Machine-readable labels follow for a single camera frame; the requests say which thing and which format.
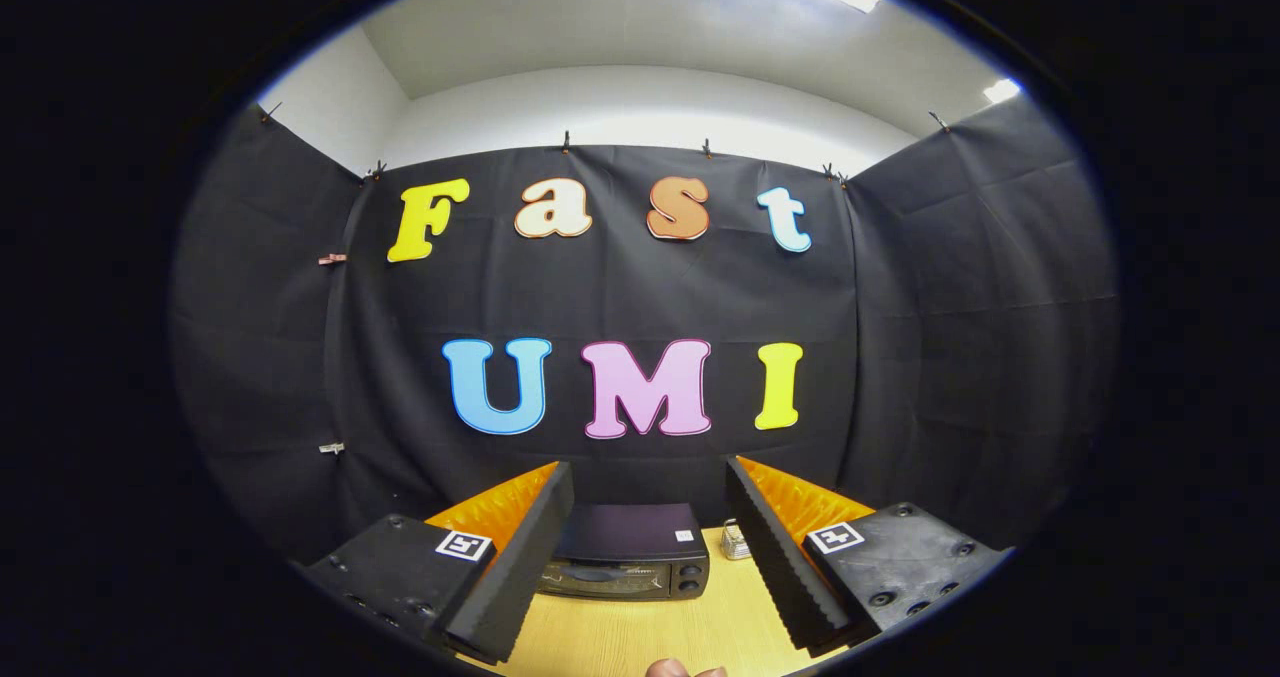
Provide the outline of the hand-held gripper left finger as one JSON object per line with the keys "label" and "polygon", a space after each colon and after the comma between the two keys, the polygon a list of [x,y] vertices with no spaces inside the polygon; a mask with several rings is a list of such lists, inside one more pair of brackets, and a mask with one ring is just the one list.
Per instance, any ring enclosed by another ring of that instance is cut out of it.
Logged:
{"label": "hand-held gripper left finger", "polygon": [[442,513],[388,514],[301,573],[399,641],[488,665],[507,662],[573,507],[563,459]]}

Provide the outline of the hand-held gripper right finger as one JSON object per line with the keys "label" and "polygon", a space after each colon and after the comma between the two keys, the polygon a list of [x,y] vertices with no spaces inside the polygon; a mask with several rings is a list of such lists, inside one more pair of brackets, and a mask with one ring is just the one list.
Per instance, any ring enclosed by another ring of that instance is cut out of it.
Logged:
{"label": "hand-held gripper right finger", "polygon": [[744,456],[724,468],[730,516],[792,645],[812,657],[914,621],[1012,554],[910,500],[873,509]]}

